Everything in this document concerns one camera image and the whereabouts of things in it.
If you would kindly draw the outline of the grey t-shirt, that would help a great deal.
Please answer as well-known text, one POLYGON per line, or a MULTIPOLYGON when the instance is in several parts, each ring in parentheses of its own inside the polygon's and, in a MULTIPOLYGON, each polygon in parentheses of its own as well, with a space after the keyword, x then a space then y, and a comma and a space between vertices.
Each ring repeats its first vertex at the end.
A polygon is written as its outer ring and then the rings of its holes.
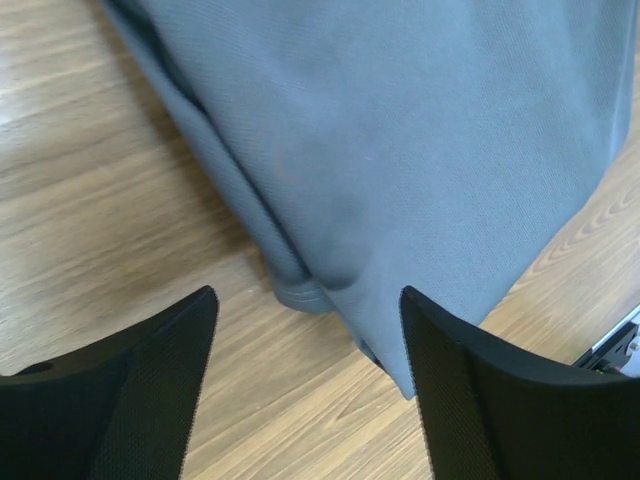
POLYGON ((413 286, 480 323, 627 137, 633 1, 108 1, 262 251, 414 394, 413 286))

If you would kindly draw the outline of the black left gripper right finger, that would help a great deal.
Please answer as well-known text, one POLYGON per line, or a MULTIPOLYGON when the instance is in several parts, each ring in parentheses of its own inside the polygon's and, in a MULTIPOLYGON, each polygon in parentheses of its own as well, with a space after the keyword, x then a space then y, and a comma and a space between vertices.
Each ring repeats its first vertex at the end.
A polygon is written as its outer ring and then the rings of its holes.
POLYGON ((635 479, 639 377, 517 347, 414 288, 403 334, 436 479, 635 479))

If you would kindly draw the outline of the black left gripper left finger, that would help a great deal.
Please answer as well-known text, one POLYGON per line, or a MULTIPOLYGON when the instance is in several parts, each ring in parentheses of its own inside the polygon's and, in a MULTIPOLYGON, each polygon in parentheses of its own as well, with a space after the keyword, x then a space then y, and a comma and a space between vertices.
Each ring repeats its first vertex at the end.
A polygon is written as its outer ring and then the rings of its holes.
POLYGON ((4 479, 178 479, 218 316, 205 286, 1 379, 4 479))

